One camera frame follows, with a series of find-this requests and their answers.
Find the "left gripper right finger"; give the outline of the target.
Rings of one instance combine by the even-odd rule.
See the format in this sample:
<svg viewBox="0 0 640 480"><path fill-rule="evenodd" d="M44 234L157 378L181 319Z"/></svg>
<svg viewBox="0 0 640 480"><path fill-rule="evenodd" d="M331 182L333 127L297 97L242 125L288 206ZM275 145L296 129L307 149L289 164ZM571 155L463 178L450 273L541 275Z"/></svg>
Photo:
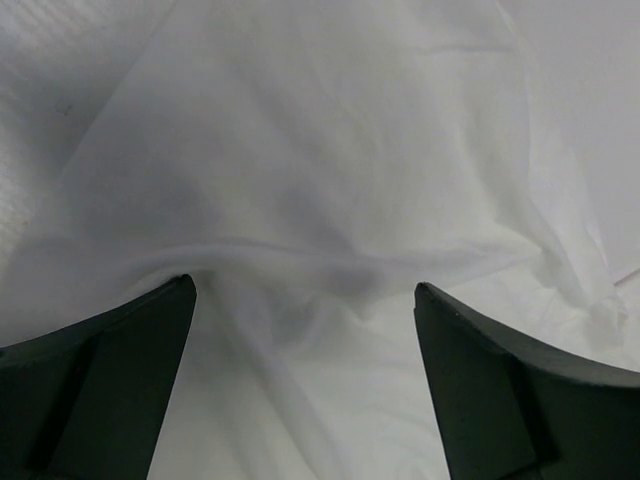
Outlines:
<svg viewBox="0 0 640 480"><path fill-rule="evenodd" d="M451 478L638 478L638 373L555 348L428 283L414 318Z"/></svg>

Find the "white t shirt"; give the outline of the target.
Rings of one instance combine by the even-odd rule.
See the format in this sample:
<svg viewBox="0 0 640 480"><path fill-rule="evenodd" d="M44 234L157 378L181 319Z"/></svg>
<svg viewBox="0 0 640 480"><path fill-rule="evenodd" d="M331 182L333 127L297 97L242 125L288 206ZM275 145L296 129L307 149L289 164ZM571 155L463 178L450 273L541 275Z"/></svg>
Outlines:
<svg viewBox="0 0 640 480"><path fill-rule="evenodd" d="M633 367L580 164L494 1L182 1L11 256L15 343L189 273L154 479L444 479L429 282Z"/></svg>

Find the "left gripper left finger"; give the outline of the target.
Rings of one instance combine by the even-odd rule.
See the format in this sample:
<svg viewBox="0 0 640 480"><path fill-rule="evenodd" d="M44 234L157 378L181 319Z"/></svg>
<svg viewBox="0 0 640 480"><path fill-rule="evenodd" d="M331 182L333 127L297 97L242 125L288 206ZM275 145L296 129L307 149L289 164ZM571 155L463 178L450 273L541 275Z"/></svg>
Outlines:
<svg viewBox="0 0 640 480"><path fill-rule="evenodd" d="M195 303L184 275L2 348L2 478L146 478Z"/></svg>

